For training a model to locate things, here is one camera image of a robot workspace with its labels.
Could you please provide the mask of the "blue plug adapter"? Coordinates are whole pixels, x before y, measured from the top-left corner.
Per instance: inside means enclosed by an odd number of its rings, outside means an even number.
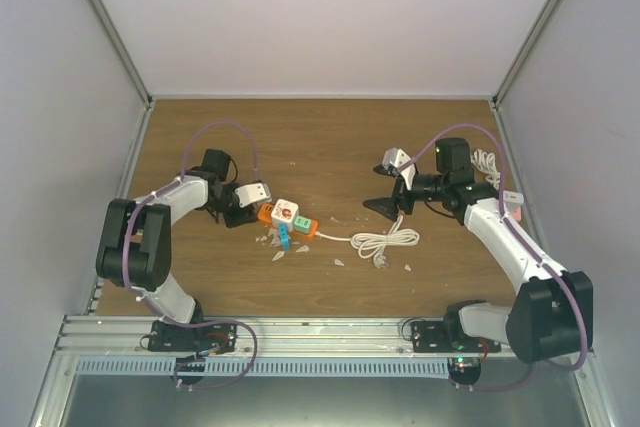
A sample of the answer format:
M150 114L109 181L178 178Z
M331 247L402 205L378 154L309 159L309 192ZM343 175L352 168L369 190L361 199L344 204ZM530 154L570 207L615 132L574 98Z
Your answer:
M287 252L291 249L290 234L286 224L278 225L278 234L281 248Z

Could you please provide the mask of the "orange power strip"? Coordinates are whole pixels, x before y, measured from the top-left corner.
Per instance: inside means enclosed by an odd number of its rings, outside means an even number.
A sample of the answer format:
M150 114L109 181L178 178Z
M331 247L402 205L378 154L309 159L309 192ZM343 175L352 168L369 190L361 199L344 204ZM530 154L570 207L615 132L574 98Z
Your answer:
M269 228L275 228L271 217L272 210L273 205L266 203L260 207L257 213L258 220ZM289 226L291 227L292 234L305 238L313 238L316 235L319 223L315 219L298 215L293 219Z

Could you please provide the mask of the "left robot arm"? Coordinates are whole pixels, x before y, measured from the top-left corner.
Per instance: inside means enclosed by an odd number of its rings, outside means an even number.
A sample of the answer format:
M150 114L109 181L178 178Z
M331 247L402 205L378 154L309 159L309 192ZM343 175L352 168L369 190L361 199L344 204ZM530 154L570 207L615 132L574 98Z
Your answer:
M201 304L171 274L172 227L193 211L236 228L257 221L255 208L241 206L237 168L224 151L208 149L199 166L137 199L114 199L108 206L96 257L97 275L136 295L168 324L171 338L185 351L203 345L206 327Z

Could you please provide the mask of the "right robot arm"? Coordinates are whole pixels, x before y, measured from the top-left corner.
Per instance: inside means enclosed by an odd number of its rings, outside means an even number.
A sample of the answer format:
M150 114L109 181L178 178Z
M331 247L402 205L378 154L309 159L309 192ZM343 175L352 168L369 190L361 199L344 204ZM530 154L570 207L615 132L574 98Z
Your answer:
M443 317L443 340L464 352L478 339L511 348L532 364L576 354L584 361L593 340L593 284L552 259L507 211L499 192L475 178L469 144L462 138L435 143L436 173L421 174L410 156L390 148L374 170L394 179L388 197L364 207L398 222L418 203L439 203L493 256L516 294L510 307L471 300L453 304Z

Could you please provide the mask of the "white tiger charger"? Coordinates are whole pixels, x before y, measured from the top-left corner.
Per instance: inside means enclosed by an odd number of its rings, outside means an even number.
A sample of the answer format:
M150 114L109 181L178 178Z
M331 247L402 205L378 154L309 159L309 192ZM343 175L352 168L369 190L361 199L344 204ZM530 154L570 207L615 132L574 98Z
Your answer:
M289 232L293 230L293 221L299 214L299 205L285 199L278 199L271 210L271 223L275 228L286 224Z

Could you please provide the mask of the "green usb charger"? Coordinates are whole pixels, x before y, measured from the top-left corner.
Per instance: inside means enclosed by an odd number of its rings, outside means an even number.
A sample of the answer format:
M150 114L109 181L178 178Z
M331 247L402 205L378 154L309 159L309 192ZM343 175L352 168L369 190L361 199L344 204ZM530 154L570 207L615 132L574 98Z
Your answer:
M310 235L313 228L313 220L298 215L293 221L293 229L304 235Z

